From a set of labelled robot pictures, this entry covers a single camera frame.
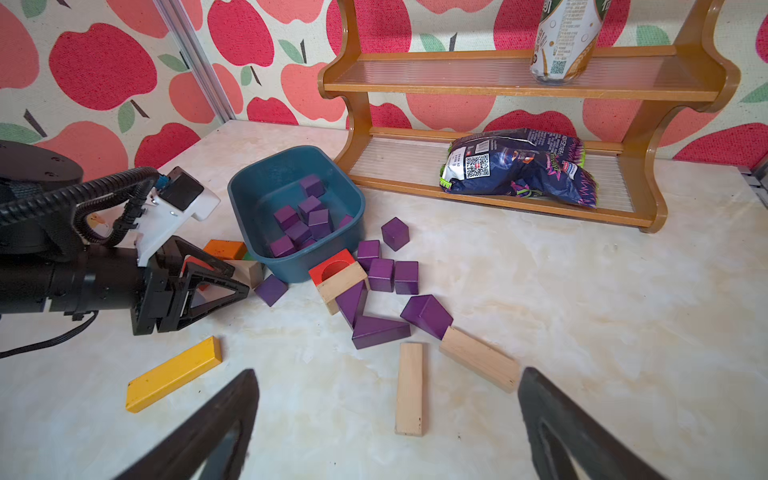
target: shelf board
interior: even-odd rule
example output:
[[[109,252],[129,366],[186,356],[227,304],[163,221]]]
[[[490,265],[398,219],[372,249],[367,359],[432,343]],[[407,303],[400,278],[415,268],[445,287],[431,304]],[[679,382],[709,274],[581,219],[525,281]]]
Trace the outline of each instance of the shelf board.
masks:
[[[598,49],[582,76],[566,85],[538,83],[528,70],[531,51],[474,51],[360,55],[326,91],[476,94],[560,98],[713,101],[674,47]]]
[[[448,145],[439,141],[374,136],[350,170],[349,177],[362,187],[424,197],[530,210],[635,227],[648,227],[652,223],[651,218],[635,212],[616,154],[587,155],[584,168],[599,184],[600,208],[590,209],[563,204],[544,197],[447,194],[437,186],[440,167],[445,163],[447,151]]]

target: countertop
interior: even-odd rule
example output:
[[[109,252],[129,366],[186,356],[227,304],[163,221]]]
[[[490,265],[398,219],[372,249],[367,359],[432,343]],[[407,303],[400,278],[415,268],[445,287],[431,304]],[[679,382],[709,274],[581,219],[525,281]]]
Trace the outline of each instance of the countertop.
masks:
[[[300,144],[331,158],[345,131],[231,121],[180,165],[221,197],[177,232],[239,240],[227,182]],[[668,478],[768,477],[768,211],[733,167],[658,161],[669,206],[656,234],[364,189],[366,236],[394,216],[422,294],[454,325],[540,369]],[[371,292],[398,318],[408,297]],[[4,315],[0,351],[72,328],[61,314]],[[133,414],[128,382],[208,336],[224,362]],[[243,369],[261,400],[241,478],[536,478],[517,396],[426,343],[425,436],[394,434],[398,342],[355,350],[311,282],[273,308],[257,296],[175,333],[132,336],[103,311],[74,339],[0,360],[0,478],[111,478]]]

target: yellow wooden block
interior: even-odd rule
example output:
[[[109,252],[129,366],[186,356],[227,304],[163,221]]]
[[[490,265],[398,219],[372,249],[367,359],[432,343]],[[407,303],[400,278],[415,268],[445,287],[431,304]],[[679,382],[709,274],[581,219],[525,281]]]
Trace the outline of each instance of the yellow wooden block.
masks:
[[[139,413],[220,363],[219,339],[212,336],[128,383],[125,409]]]

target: snack bag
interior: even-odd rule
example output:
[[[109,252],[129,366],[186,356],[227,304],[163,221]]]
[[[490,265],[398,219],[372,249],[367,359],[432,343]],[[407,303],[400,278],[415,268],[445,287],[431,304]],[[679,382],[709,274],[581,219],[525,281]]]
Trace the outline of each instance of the snack bag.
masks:
[[[548,195],[596,208],[598,185],[584,156],[578,138],[531,128],[473,134],[451,144],[440,186],[450,194]]]

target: purple cube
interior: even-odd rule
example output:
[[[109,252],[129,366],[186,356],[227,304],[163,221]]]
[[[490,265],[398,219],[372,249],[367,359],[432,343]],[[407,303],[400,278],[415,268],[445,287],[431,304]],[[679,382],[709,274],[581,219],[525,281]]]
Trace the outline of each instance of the purple cube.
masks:
[[[323,182],[315,174],[302,178],[299,180],[299,184],[308,197],[320,197],[326,192]]]
[[[285,292],[288,291],[288,286],[281,282],[279,278],[274,275],[269,275],[266,280],[259,284],[255,289],[256,295],[260,296],[264,302],[272,306]]]
[[[419,295],[419,262],[395,262],[395,292]]]
[[[408,225],[405,225],[398,217],[382,225],[382,237],[384,237],[384,243],[395,252],[411,240]]]
[[[382,244],[378,240],[364,240],[357,247],[357,262],[366,272],[371,270],[374,258],[381,258]]]
[[[306,239],[310,238],[312,233],[310,232],[310,228],[303,221],[299,220],[288,227],[286,235],[293,241],[294,245],[299,246],[304,243]]]
[[[331,214],[328,209],[310,212],[310,230],[315,240],[328,237],[333,232],[333,223],[331,223]]]
[[[352,215],[345,215],[344,218],[339,222],[339,228],[344,227],[348,223],[350,223],[352,220],[355,220],[355,217]]]
[[[374,258],[368,270],[368,283],[371,290],[377,292],[392,292],[395,286],[392,277],[395,273],[395,261],[389,258]]]
[[[323,202],[317,200],[317,197],[309,197],[299,204],[299,213],[301,213],[302,218],[306,220],[310,218],[310,212],[322,209]]]
[[[272,255],[275,258],[288,257],[291,253],[296,253],[296,246],[293,245],[293,241],[287,235],[283,235],[270,243],[270,250],[272,250]]]
[[[286,205],[275,212],[275,220],[280,225],[280,229],[284,232],[288,230],[288,227],[299,221],[299,214],[291,207]]]

